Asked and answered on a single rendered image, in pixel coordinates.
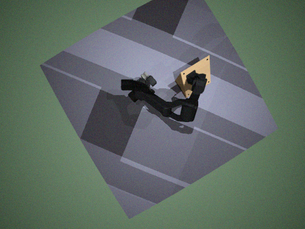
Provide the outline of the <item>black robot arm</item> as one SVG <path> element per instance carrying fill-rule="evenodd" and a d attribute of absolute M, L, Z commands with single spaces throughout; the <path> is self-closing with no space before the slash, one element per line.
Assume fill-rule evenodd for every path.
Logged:
<path fill-rule="evenodd" d="M 162 98 L 155 95 L 153 89 L 149 89 L 150 80 L 138 79 L 138 80 L 121 80 L 121 90 L 132 90 L 132 94 L 140 101 L 144 100 L 162 116 L 170 117 L 179 122 L 192 122 L 195 118 L 195 114 L 198 108 L 198 99 L 200 94 L 204 92 L 207 82 L 206 74 L 196 73 L 193 70 L 186 75 L 188 84 L 192 85 L 191 95 L 186 99 L 178 99 L 173 102 L 166 102 Z M 181 114 L 177 115 L 172 112 L 172 108 L 182 105 Z"/>

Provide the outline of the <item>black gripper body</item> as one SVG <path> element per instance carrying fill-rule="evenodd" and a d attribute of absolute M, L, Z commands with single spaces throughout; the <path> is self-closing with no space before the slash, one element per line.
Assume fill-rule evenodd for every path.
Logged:
<path fill-rule="evenodd" d="M 148 76 L 146 78 L 146 80 L 150 80 L 150 84 L 153 87 L 154 85 L 156 85 L 157 81 L 152 77 L 152 76 Z M 135 96 L 132 94 L 132 91 L 128 94 L 128 96 L 132 99 L 133 102 L 136 102 L 138 99 L 135 98 Z"/>

